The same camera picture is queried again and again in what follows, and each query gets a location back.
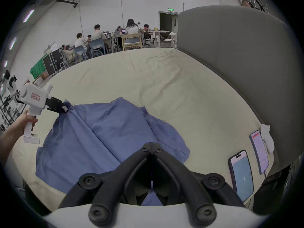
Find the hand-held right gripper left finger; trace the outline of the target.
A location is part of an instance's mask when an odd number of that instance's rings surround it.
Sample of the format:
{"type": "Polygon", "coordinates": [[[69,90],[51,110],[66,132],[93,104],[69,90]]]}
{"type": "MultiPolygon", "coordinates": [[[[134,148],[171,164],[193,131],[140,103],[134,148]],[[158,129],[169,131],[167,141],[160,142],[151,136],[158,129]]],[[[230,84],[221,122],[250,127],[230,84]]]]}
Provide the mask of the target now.
{"type": "Polygon", "coordinates": [[[88,218],[97,227],[112,223],[116,206],[141,205],[151,190],[152,143],[146,143],[115,170],[83,174],[66,194],[60,208],[91,203],[88,218]]]}

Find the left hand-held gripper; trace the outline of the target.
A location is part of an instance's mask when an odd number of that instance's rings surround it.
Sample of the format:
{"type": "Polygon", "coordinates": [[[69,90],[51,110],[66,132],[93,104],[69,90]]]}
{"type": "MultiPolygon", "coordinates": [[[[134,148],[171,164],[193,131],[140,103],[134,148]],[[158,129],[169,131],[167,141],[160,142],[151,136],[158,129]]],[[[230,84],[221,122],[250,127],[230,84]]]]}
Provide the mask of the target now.
{"type": "Polygon", "coordinates": [[[50,96],[52,88],[52,84],[48,84],[45,89],[42,89],[32,83],[26,83],[22,87],[20,100],[29,107],[28,115],[33,117],[39,116],[44,109],[56,113],[67,113],[69,111],[71,107],[70,102],[61,101],[50,96]]]}

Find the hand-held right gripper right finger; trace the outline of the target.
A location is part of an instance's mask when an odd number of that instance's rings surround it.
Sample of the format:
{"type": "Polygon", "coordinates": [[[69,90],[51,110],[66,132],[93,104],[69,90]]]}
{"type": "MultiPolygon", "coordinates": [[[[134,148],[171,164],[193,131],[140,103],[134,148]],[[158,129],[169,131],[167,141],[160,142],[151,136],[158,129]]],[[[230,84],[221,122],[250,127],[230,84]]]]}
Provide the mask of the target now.
{"type": "Polygon", "coordinates": [[[157,143],[152,143],[152,160],[177,184],[177,194],[168,199],[173,202],[183,199],[190,223],[195,227],[207,227],[216,220],[214,200],[216,204],[245,207],[222,175],[192,172],[157,143]]]}

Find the person's left hand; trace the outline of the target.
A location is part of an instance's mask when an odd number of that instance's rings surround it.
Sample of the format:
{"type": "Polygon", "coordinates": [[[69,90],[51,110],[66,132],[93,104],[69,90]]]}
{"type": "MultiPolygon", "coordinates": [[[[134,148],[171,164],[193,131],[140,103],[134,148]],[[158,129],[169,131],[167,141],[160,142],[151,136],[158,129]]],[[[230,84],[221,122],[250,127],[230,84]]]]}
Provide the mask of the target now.
{"type": "Polygon", "coordinates": [[[36,116],[29,115],[28,110],[26,110],[10,126],[10,130],[12,131],[13,136],[21,137],[21,135],[23,135],[24,129],[28,123],[31,126],[31,131],[33,131],[33,128],[37,122],[38,122],[38,119],[36,118],[36,116]]]}

